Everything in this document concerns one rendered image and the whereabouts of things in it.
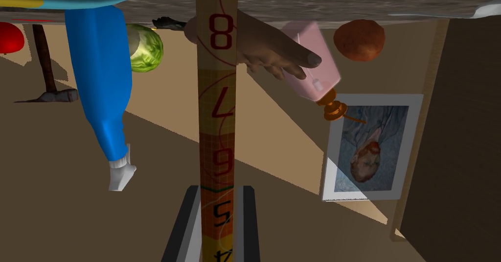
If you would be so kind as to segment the small black object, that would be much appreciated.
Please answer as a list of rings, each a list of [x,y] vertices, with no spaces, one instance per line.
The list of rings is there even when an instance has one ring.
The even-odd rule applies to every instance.
[[[184,31],[187,22],[174,20],[170,17],[160,17],[152,20],[156,29],[169,29],[173,31]]]

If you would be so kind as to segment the brown round ball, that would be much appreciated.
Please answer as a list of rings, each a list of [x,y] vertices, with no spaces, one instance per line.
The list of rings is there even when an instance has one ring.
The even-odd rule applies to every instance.
[[[385,30],[373,20],[358,19],[338,27],[333,42],[338,52],[357,62],[375,59],[386,41]]]

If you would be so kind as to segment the white curved object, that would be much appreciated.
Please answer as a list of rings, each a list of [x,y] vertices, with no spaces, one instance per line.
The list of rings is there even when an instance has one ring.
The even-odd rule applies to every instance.
[[[412,13],[394,13],[389,16],[406,16],[406,17],[431,17],[431,18],[448,18],[448,19],[479,19],[489,16],[501,15],[501,0],[493,0],[485,4],[479,5],[473,15],[462,16],[458,14],[412,14]]]

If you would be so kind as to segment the green cabbage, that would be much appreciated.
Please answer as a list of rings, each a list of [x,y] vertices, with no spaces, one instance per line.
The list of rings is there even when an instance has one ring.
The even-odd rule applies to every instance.
[[[163,42],[152,29],[127,24],[129,53],[132,72],[150,72],[160,65],[163,58]]]

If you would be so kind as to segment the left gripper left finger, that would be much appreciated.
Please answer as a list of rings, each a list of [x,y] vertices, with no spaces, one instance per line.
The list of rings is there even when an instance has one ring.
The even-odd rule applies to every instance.
[[[161,262],[199,262],[202,246],[200,186],[185,193]]]

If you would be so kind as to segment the blue spray bottle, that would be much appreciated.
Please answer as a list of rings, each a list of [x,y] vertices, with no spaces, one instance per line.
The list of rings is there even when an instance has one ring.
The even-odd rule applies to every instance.
[[[109,190],[121,191],[136,170],[122,124],[132,89],[124,16],[120,9],[105,6],[66,10],[65,21],[81,104],[109,162]]]

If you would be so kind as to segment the yellow orange numbered stick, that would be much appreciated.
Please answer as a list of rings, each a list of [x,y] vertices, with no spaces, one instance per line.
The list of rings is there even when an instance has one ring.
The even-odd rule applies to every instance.
[[[234,262],[237,4],[196,0],[203,262]]]

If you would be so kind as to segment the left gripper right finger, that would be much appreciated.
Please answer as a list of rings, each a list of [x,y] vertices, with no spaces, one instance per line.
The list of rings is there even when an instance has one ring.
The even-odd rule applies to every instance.
[[[255,191],[252,186],[238,186],[235,216],[233,262],[261,262]]]

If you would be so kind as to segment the pink pump soap bottle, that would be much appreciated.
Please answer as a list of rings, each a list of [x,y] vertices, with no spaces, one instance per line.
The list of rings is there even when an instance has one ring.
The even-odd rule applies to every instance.
[[[366,121],[348,116],[348,106],[336,100],[334,87],[340,82],[341,76],[329,47],[316,21],[292,21],[285,24],[281,31],[301,46],[309,49],[321,57],[321,64],[313,69],[303,68],[306,73],[304,80],[284,72],[285,80],[301,97],[324,107],[324,118],[334,121],[341,118],[365,124]]]

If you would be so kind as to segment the white framed portrait picture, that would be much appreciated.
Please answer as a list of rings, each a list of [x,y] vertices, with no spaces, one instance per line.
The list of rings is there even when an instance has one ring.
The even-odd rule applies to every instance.
[[[401,197],[423,101],[421,94],[340,94],[345,117],[331,122],[323,201]]]

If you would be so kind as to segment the red round object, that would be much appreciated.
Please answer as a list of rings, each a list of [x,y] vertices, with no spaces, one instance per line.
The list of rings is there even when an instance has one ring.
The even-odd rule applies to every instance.
[[[24,47],[24,36],[12,23],[0,22],[0,54],[20,51]]]

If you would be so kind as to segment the brown handled hammer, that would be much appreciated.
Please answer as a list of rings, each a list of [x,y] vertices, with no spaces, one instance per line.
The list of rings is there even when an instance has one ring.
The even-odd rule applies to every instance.
[[[77,89],[65,89],[58,91],[53,77],[51,58],[46,40],[44,28],[41,24],[32,24],[34,43],[37,50],[40,66],[42,69],[46,91],[37,99],[17,101],[17,103],[35,102],[74,102],[79,99]]]

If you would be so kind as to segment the brown wooden cabinet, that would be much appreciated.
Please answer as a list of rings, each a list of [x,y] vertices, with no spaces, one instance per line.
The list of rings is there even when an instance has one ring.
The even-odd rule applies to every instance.
[[[423,91],[426,119],[398,253],[382,262],[501,262],[501,15],[395,32],[388,55]]]

